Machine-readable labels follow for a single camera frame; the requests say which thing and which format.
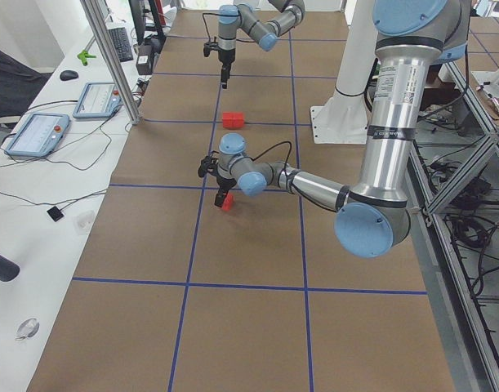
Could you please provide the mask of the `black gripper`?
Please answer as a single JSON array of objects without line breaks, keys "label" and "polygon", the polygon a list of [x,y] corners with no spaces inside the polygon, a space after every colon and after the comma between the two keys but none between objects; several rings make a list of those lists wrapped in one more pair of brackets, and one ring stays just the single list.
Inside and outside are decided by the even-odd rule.
[{"label": "black gripper", "polygon": [[231,189],[235,187],[235,179],[227,178],[219,171],[216,173],[216,183],[218,184],[218,191],[215,196],[214,205],[222,207],[225,201],[225,195],[231,194]]},{"label": "black gripper", "polygon": [[236,50],[219,49],[218,58],[223,64],[221,67],[221,88],[227,89],[228,81],[230,79],[231,65],[235,62]]}]

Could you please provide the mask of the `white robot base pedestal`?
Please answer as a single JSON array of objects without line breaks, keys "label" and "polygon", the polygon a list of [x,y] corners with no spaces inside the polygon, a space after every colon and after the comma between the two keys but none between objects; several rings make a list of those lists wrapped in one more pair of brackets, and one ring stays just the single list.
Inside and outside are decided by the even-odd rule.
[{"label": "white robot base pedestal", "polygon": [[371,0],[356,3],[332,97],[310,108],[316,144],[363,144],[367,139],[368,111],[363,94],[376,59],[377,30]]}]

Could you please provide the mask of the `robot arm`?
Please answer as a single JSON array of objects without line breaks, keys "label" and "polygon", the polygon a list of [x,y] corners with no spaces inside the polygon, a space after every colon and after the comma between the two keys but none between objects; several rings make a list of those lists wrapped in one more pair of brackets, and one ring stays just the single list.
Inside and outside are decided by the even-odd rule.
[{"label": "robot arm", "polygon": [[228,133],[198,171],[215,177],[216,206],[228,206],[232,189],[251,197],[273,186],[333,213],[335,235],[347,252],[361,258],[386,254],[411,230],[403,178],[427,75],[433,65],[464,55],[469,24],[467,1],[374,2],[372,59],[379,64],[379,75],[372,112],[360,140],[331,146],[344,182],[287,160],[261,163],[247,154],[241,135]]},{"label": "robot arm", "polygon": [[226,89],[231,66],[235,61],[237,31],[241,29],[263,51],[274,48],[278,38],[298,26],[305,17],[303,1],[270,1],[279,11],[273,19],[262,22],[248,2],[223,5],[219,9],[218,39],[212,43],[212,50],[218,52],[221,67],[221,87]]}]

